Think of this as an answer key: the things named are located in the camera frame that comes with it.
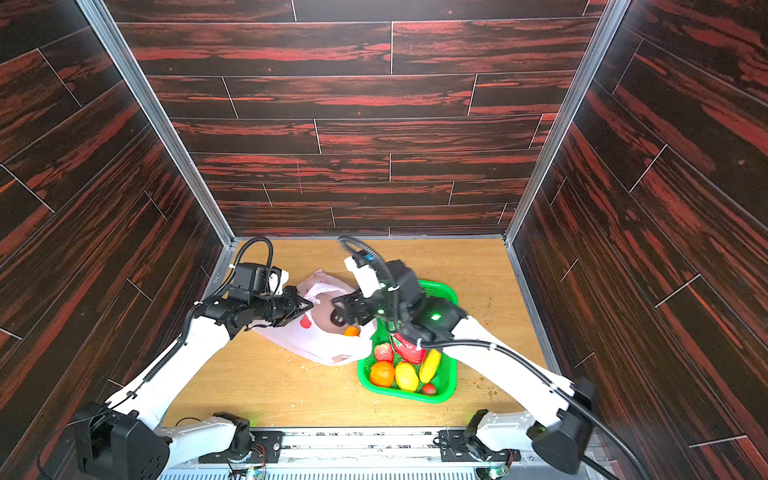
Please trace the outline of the dark round fake mangosteen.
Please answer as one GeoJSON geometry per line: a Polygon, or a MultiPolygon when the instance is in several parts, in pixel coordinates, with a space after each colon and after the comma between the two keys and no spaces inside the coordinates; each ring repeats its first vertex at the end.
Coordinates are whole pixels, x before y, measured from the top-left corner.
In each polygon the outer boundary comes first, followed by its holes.
{"type": "Polygon", "coordinates": [[[331,312],[329,320],[337,328],[346,328],[348,326],[346,313],[338,309],[334,309],[331,312]]]}

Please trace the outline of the pink printed plastic bag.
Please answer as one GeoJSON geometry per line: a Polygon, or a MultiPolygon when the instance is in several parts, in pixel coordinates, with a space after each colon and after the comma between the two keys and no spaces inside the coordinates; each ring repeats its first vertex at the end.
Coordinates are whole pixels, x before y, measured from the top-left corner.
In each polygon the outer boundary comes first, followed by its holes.
{"type": "Polygon", "coordinates": [[[343,281],[315,271],[303,280],[297,290],[300,296],[313,303],[313,308],[284,327],[255,328],[255,331],[276,345],[327,366],[340,366],[368,357],[372,353],[372,336],[377,321],[357,326],[355,336],[345,335],[347,326],[337,327],[331,322],[334,310],[331,300],[349,294],[353,289],[343,281]]]}

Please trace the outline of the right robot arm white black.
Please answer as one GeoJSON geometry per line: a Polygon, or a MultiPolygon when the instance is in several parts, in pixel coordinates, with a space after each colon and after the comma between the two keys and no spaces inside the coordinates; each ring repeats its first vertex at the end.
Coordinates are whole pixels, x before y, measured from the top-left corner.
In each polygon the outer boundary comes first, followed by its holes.
{"type": "Polygon", "coordinates": [[[531,450],[565,474],[576,474],[583,464],[598,470],[585,451],[599,428],[639,478],[649,478],[626,442],[598,419],[592,383],[571,381],[531,362],[455,303],[427,295],[414,272],[399,260],[385,262],[356,252],[346,258],[345,266],[358,287],[334,302],[343,320],[359,325],[383,321],[406,345],[439,351],[471,367],[524,407],[522,414],[477,411],[464,431],[474,457],[486,461],[502,450],[531,450]]]}

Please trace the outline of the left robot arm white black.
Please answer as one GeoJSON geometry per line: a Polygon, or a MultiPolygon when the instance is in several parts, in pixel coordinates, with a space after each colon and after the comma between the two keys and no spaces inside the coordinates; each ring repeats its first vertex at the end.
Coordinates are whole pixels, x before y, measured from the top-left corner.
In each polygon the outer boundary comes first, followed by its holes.
{"type": "Polygon", "coordinates": [[[88,402],[77,412],[79,470],[97,479],[157,479],[169,467],[209,454],[248,458],[252,439],[244,418],[217,413],[174,428],[162,427],[162,420],[189,381],[240,331],[285,326],[313,306],[293,286],[270,298],[210,296],[194,305],[175,343],[105,403],[88,402]]]}

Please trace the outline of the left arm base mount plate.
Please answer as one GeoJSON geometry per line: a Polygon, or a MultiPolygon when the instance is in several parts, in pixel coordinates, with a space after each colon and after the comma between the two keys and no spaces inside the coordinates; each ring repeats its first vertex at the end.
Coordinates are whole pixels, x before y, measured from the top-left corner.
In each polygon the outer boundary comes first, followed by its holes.
{"type": "Polygon", "coordinates": [[[198,458],[200,464],[276,464],[279,461],[284,432],[251,429],[237,433],[230,447],[198,458]]]}

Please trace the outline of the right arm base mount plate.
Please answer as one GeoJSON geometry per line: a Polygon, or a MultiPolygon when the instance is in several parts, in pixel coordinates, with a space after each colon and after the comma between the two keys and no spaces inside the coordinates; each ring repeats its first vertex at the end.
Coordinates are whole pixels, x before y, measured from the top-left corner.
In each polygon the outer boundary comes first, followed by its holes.
{"type": "Polygon", "coordinates": [[[493,451],[464,429],[448,428],[439,430],[433,439],[441,460],[446,463],[505,462],[511,464],[521,460],[519,450],[503,449],[493,451]]]}

